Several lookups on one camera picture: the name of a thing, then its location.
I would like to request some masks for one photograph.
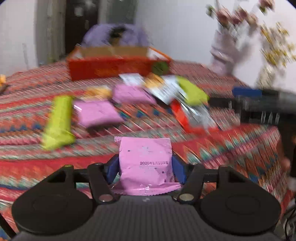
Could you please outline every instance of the pink snack package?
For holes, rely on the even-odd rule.
[[[150,196],[181,188],[172,168],[169,138],[115,137],[121,176],[112,190],[121,195]]]
[[[75,101],[74,109],[78,112],[78,123],[85,128],[124,122],[114,106],[107,100]]]
[[[113,100],[119,104],[156,104],[156,100],[143,90],[143,88],[124,84],[115,86],[113,89]]]

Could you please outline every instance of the green snack package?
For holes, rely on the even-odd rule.
[[[179,86],[187,94],[186,104],[194,106],[207,103],[209,97],[202,89],[181,76],[177,76],[177,79]]]
[[[72,97],[67,95],[55,97],[42,136],[42,147],[45,150],[54,150],[75,142],[75,137],[71,133],[71,114]]]

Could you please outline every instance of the white vase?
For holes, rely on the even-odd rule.
[[[259,89],[272,89],[276,78],[276,66],[266,63],[260,70],[259,78],[257,80],[257,87]]]
[[[235,38],[229,31],[216,30],[211,49],[213,60],[209,68],[218,75],[231,75],[237,53]]]

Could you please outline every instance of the pink flower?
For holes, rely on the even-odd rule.
[[[258,17],[254,13],[250,14],[247,17],[247,23],[250,26],[257,26],[258,25]]]
[[[234,15],[231,16],[231,23],[233,25],[237,25],[237,24],[239,24],[241,22],[242,22],[242,18],[240,16],[238,16],[237,14],[234,14]]]
[[[259,5],[262,8],[274,8],[274,0],[259,0]]]
[[[248,16],[248,12],[241,7],[239,7],[235,13],[241,18],[241,19],[246,19]]]
[[[230,12],[226,8],[221,8],[216,12],[217,19],[221,23],[221,25],[225,26],[228,24],[231,19]]]

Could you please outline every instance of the open box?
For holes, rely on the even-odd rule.
[[[170,61],[170,57],[151,47],[76,47],[67,57],[73,81],[118,77],[124,73],[146,76],[152,72],[155,63],[169,64]]]

